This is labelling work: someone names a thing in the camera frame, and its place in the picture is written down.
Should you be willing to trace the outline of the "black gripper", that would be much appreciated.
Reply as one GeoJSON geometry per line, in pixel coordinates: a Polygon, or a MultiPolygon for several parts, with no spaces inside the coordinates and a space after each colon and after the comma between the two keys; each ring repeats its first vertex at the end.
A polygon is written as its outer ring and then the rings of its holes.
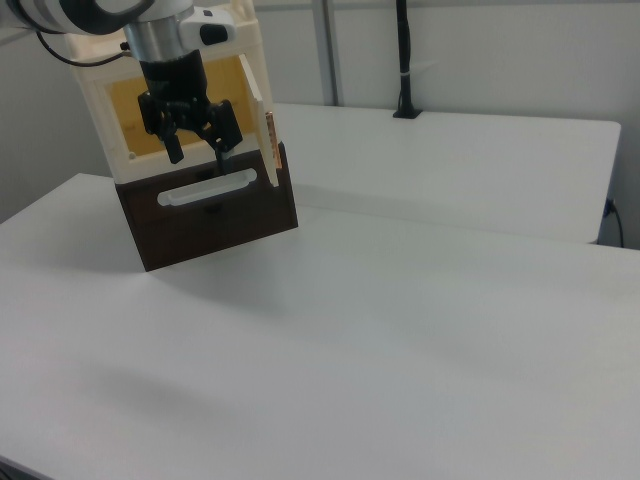
{"type": "Polygon", "coordinates": [[[177,135],[179,104],[187,106],[186,116],[194,120],[194,132],[214,151],[219,172],[230,172],[229,158],[243,140],[233,106],[227,99],[211,103],[207,98],[207,79],[198,50],[162,62],[141,62],[148,88],[138,96],[138,105],[149,135],[164,145],[172,164],[184,159],[177,135]]]}

